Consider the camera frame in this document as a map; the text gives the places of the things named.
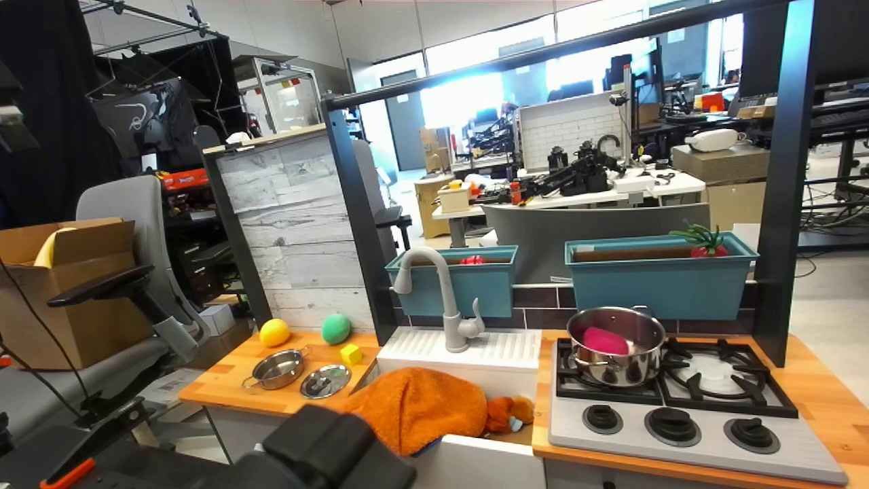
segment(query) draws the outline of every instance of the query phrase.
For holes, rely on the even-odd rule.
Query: stovetop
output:
[[[608,388],[555,352],[555,445],[846,483],[838,459],[747,346],[668,342],[661,376]]]

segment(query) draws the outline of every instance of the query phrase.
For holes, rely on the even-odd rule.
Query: sink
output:
[[[379,354],[381,372],[426,367],[466,379],[489,398],[535,398],[540,367],[540,331],[489,330],[468,352],[442,348],[442,330],[399,327]]]
[[[468,352],[445,352],[442,330],[399,327],[379,354],[379,371],[426,367],[482,387],[489,398],[531,398],[539,392],[540,339],[535,330],[486,330]],[[413,456],[413,489],[547,489],[543,463],[533,445],[445,436]]]

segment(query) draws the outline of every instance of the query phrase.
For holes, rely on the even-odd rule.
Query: teal planter box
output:
[[[456,247],[438,251],[456,291],[456,308],[462,316],[474,316],[474,300],[482,300],[485,319],[514,319],[514,269],[520,247]],[[468,257],[485,257],[485,267],[459,267]],[[385,263],[388,281],[399,276],[404,257]],[[432,263],[413,263],[413,291],[396,293],[404,316],[442,316],[441,286]]]
[[[724,233],[728,257],[718,259],[619,259],[581,262],[584,253],[642,253],[691,247],[683,236],[571,240],[565,267],[581,311],[604,304],[648,304],[650,316],[672,322],[733,322],[749,263],[758,257],[733,233]]]

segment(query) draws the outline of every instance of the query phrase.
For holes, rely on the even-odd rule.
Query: faucet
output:
[[[442,335],[445,352],[462,354],[468,352],[468,339],[485,335],[486,323],[478,311],[478,300],[474,300],[474,319],[462,319],[456,308],[456,291],[451,282],[451,269],[445,259],[436,251],[413,247],[404,253],[396,281],[391,282],[394,293],[413,293],[411,263],[413,262],[432,262],[441,282],[441,303],[442,303]]]

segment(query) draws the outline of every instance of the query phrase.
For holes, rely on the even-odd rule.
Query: green ball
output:
[[[339,346],[352,338],[353,327],[352,327],[352,319],[349,316],[326,316],[323,327],[320,327],[320,335],[323,335],[323,342],[330,346]]]

